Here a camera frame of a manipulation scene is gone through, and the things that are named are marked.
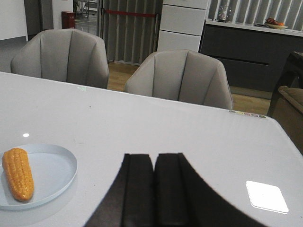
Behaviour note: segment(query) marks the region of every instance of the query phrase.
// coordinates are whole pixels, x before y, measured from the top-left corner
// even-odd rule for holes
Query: corn on the cob
[[[34,180],[27,152],[21,148],[5,152],[2,165],[13,197],[19,201],[29,200],[33,196]]]

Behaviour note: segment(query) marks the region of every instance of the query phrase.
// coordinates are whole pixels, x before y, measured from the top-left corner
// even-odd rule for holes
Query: upholstered chair
[[[223,64],[215,58],[189,50],[152,53],[129,78],[125,92],[233,108]]]
[[[46,30],[37,34],[12,59],[11,72],[107,88],[104,41],[77,29]]]

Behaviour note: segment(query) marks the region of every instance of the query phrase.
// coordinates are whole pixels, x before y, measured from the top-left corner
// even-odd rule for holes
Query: tabletop
[[[0,226],[83,226],[124,153],[149,154],[153,163],[159,153],[183,153],[219,195],[245,214],[267,226],[302,226],[303,158],[269,117],[4,72],[0,84],[0,152],[54,144],[78,161],[63,194],[39,207],[1,210]],[[278,188],[287,209],[253,206],[250,182]]]

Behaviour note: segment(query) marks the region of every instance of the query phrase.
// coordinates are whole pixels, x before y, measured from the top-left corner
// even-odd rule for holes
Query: white plate
[[[287,26],[272,25],[272,24],[268,24],[268,23],[265,23],[265,24],[266,24],[268,27],[274,28],[274,29],[288,28]]]
[[[27,151],[35,189],[27,202],[19,202],[10,193],[0,153],[0,209],[23,210],[42,205],[64,192],[77,172],[76,157],[67,149],[52,144],[18,146]]]

